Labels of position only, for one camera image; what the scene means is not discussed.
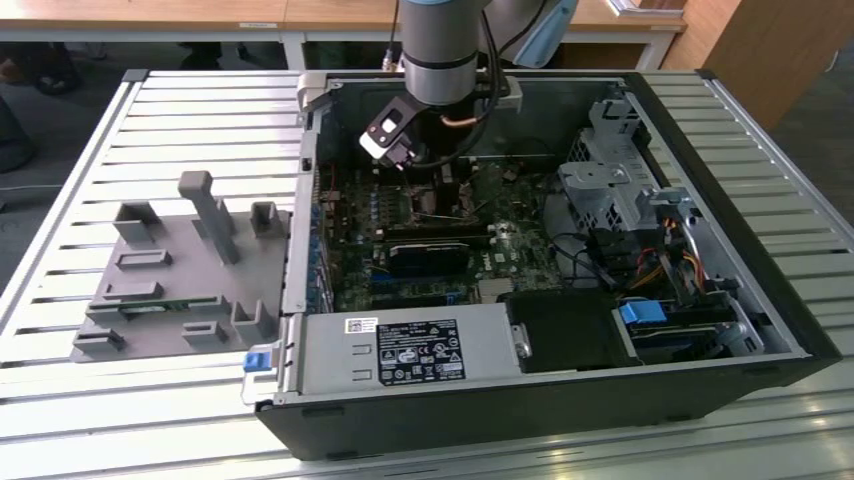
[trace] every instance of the gray 3d-printed holder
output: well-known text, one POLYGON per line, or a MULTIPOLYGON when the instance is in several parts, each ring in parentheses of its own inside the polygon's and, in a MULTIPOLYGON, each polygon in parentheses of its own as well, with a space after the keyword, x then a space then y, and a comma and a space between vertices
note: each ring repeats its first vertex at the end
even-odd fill
POLYGON ((230 215, 210 184, 208 172, 181 175, 177 190, 197 216, 121 205, 74 362, 245 350, 274 339, 289 214, 258 202, 230 215))

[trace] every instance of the wooden desk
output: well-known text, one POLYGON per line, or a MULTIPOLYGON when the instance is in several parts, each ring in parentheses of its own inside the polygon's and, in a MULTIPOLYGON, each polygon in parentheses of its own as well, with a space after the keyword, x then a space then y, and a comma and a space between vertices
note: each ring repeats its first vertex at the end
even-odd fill
POLYGON ((278 40, 286 0, 0 0, 5 41, 278 40))
MULTIPOLYGON (((305 69, 305 42, 387 41, 395 0, 288 0, 282 43, 290 69, 305 69)), ((579 0, 563 43, 643 45, 636 67, 656 69, 685 23, 617 17, 605 0, 579 0)))

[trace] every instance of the yellow wire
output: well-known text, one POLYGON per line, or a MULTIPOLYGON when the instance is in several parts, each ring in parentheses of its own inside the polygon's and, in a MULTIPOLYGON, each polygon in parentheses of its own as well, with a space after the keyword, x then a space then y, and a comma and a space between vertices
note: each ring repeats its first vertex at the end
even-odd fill
POLYGON ((645 277, 643 277, 640 280, 637 280, 635 282, 635 284, 628 288, 628 290, 633 290, 637 287, 641 287, 643 285, 645 285, 655 277, 657 277, 657 275, 661 273, 663 269, 661 267, 656 267, 655 270, 652 270, 645 277))
POLYGON ((691 266, 693 267, 693 281, 696 282, 696 288, 701 292, 703 279, 700 277, 699 261, 689 255, 683 255, 681 258, 684 258, 688 262, 691 262, 691 266))

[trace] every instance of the barcode sticker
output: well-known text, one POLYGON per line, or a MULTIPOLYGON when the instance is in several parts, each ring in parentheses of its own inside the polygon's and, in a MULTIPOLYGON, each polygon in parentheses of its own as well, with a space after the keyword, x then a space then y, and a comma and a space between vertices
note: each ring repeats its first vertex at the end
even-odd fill
POLYGON ((344 333, 373 333, 376 332, 376 317, 348 318, 344 321, 344 333))

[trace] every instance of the desk leg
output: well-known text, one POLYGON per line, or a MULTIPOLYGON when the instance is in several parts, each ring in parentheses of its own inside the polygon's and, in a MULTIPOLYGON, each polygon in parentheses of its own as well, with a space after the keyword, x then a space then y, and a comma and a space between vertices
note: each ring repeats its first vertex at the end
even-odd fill
POLYGON ((660 68, 675 36, 675 33, 667 32, 652 35, 637 60, 637 70, 657 70, 660 68))
POLYGON ((288 70, 305 70, 304 43, 305 34, 302 32, 281 32, 281 45, 284 46, 284 58, 288 62, 288 70))

